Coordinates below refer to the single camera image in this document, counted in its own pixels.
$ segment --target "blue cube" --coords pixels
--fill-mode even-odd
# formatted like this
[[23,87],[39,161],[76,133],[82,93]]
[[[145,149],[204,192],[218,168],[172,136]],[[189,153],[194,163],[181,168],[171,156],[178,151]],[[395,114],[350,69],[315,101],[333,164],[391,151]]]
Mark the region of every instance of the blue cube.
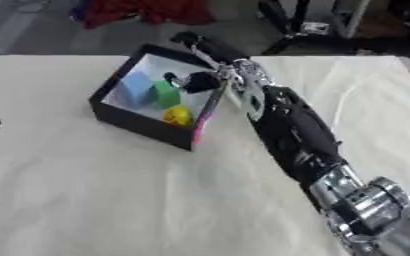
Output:
[[123,77],[118,85],[118,93],[123,103],[132,108],[141,108],[156,100],[154,82],[142,72],[134,72]]

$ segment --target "table surface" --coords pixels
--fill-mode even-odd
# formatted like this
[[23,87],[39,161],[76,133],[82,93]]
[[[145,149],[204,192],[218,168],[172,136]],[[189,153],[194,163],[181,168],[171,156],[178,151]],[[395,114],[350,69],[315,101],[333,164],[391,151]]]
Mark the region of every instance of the table surface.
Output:
[[[195,153],[95,120],[126,57],[0,56],[0,256],[345,255],[223,99]],[[410,193],[410,73],[394,57],[255,58]]]

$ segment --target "red cloth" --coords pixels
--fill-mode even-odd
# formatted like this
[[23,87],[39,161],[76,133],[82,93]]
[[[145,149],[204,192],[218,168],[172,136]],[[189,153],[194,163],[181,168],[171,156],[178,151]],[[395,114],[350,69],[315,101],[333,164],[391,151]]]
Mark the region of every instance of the red cloth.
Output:
[[95,28],[135,12],[143,21],[152,24],[170,19],[187,25],[202,25],[214,20],[206,0],[92,0],[85,27]]

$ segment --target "yellow ball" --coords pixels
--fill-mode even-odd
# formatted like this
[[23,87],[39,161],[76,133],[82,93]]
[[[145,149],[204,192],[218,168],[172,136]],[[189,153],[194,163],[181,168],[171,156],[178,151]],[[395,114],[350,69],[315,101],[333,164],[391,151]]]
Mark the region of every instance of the yellow ball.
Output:
[[178,126],[189,126],[192,119],[191,110],[185,106],[172,107],[163,114],[163,120]]

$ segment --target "robotic hand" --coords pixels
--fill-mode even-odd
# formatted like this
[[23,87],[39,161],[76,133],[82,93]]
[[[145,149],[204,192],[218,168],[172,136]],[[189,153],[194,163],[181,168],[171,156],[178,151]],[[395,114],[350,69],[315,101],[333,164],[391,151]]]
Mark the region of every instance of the robotic hand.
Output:
[[176,35],[231,86],[269,153],[298,182],[333,234],[354,256],[410,256],[410,196],[379,177],[364,183],[339,155],[338,142],[294,91],[231,47],[192,32]]

